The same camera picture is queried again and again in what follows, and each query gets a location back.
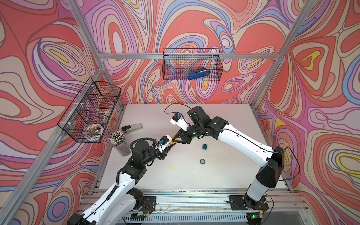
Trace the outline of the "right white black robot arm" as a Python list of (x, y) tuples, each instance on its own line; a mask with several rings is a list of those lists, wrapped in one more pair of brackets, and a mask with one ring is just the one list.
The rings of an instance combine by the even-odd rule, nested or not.
[(255, 204), (261, 201), (269, 189), (276, 187), (284, 169), (284, 149), (272, 148), (256, 141), (221, 117), (210, 118), (200, 106), (191, 108), (187, 114), (193, 125), (187, 123), (180, 112), (173, 114), (171, 123), (180, 127), (172, 138), (174, 143), (190, 144), (195, 137), (212, 137), (231, 145), (260, 166), (243, 197), (245, 203)]

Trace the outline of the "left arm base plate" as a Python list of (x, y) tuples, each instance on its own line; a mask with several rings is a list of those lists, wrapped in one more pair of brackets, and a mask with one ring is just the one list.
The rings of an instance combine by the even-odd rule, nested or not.
[(156, 209), (156, 196), (144, 196), (136, 199), (136, 204), (133, 211), (152, 212)]

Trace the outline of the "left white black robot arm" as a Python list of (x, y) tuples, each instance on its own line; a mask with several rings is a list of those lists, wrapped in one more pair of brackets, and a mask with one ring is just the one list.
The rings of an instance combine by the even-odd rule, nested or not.
[(130, 211), (143, 206), (143, 192), (135, 187), (156, 159), (163, 160), (175, 146), (170, 136), (159, 141), (139, 138), (130, 144), (131, 157), (115, 177), (115, 183), (82, 214), (74, 213), (68, 225), (115, 225)]

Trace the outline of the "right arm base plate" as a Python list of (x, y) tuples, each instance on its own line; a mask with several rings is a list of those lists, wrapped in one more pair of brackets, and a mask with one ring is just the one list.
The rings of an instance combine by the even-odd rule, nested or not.
[(227, 201), (230, 204), (233, 211), (267, 211), (269, 209), (265, 195), (261, 197), (259, 201), (255, 201), (250, 197), (245, 195), (230, 195), (228, 196), (229, 200)]

